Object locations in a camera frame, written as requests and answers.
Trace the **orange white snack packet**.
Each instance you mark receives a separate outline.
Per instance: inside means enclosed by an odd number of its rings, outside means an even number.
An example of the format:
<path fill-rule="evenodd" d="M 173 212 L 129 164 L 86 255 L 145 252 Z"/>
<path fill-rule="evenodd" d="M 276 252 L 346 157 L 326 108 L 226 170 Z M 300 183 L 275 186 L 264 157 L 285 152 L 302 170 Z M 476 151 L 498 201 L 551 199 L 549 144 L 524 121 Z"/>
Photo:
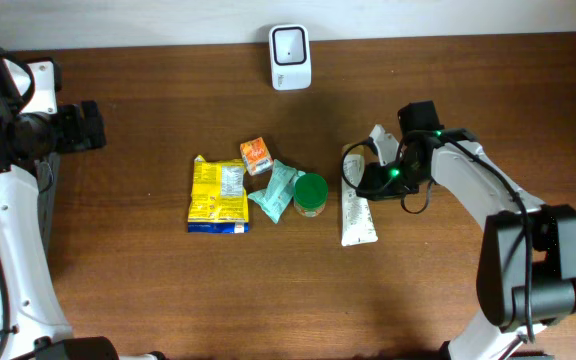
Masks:
<path fill-rule="evenodd" d="M 240 152 L 247 172 L 251 176 L 260 175 L 272 169 L 273 159 L 262 137 L 242 143 Z"/>

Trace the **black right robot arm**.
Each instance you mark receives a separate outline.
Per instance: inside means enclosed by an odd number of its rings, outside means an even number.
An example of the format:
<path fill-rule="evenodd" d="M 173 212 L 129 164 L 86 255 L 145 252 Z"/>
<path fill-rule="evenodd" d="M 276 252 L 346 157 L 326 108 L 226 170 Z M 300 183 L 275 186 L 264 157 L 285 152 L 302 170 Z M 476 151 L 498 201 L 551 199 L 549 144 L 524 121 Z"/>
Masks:
<path fill-rule="evenodd" d="M 442 344 L 440 359 L 508 359 L 537 334 L 576 314 L 576 210 L 551 206 L 512 181 L 476 135 L 447 128 L 431 101 L 397 113 L 402 137 L 377 125 L 360 141 L 376 161 L 358 179 L 341 169 L 358 198 L 404 201 L 420 186 L 447 189 L 483 231 L 476 291 L 479 310 Z"/>

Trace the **mint green tissue packet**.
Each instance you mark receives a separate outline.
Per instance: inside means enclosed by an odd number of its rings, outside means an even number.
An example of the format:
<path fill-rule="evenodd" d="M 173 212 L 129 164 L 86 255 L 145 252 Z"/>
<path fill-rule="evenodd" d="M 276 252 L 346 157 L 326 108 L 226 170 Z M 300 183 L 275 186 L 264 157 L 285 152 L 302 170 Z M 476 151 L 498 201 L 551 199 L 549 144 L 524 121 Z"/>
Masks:
<path fill-rule="evenodd" d="M 303 175 L 303 171 L 275 160 L 267 187 L 249 194 L 248 199 L 259 205 L 262 211 L 278 224 L 282 213 L 293 199 L 297 180 Z"/>

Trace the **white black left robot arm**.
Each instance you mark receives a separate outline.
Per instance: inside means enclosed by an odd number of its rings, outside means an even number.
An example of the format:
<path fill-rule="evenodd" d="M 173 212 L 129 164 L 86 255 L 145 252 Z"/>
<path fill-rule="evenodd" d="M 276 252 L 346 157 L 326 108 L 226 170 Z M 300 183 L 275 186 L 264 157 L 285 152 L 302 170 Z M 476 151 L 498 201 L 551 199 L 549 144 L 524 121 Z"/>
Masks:
<path fill-rule="evenodd" d="M 60 105 L 61 69 L 51 58 L 22 61 L 0 47 L 0 359 L 116 359 L 103 336 L 77 338 L 47 265 L 38 167 L 51 154 L 105 146 L 94 101 Z"/>

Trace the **white barcode scanner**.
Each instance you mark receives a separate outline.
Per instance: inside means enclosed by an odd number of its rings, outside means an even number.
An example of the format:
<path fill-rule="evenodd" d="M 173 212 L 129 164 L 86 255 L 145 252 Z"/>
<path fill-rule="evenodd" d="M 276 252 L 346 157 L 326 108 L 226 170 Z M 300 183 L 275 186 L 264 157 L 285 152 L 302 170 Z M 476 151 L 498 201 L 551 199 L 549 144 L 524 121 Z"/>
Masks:
<path fill-rule="evenodd" d="M 272 87 L 277 91 L 306 89 L 312 82 L 309 32 L 303 25 L 282 24 L 269 30 Z"/>

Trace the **grey plastic mesh basket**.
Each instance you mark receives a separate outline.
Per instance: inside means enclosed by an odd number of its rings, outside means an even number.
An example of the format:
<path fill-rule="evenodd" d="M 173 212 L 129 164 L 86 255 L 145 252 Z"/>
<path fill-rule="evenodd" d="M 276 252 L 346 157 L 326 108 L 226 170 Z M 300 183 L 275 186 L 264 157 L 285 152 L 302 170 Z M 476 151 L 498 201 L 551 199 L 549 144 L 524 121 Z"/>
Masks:
<path fill-rule="evenodd" d="M 45 159 L 36 163 L 37 186 L 39 189 L 37 200 L 38 220 L 45 254 L 48 254 L 50 244 L 60 160 L 61 158 L 57 153 L 51 153 Z"/>

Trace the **white cream tube gold cap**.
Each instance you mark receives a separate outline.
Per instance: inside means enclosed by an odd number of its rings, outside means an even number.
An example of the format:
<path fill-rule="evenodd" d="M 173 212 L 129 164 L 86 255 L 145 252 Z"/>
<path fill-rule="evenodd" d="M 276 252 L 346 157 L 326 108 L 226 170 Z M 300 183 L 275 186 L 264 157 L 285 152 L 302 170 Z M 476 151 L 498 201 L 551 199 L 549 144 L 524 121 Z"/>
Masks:
<path fill-rule="evenodd" d="M 365 169 L 364 147 L 353 148 L 343 160 L 346 179 L 358 187 Z M 341 180 L 342 239 L 344 247 L 378 241 L 368 200 Z"/>

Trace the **green lid jar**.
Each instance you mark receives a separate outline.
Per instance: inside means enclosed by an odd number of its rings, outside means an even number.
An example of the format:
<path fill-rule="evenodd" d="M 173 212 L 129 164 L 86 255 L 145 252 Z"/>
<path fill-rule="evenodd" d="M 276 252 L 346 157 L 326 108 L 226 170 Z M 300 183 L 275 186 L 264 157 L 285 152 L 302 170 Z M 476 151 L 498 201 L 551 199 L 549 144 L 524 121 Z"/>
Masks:
<path fill-rule="evenodd" d="M 294 206 L 305 217 L 320 215 L 327 202 L 328 185 L 326 180 L 315 173 L 300 176 L 294 186 Z"/>

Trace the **yellow snack packet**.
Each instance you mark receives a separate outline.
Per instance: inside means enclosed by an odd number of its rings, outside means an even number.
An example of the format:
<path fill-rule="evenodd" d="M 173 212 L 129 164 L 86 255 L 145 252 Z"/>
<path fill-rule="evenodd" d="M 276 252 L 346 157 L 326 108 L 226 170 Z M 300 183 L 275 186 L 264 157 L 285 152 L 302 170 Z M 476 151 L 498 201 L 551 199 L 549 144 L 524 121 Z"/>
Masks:
<path fill-rule="evenodd" d="M 244 234 L 249 231 L 249 208 L 241 159 L 193 162 L 189 233 Z"/>

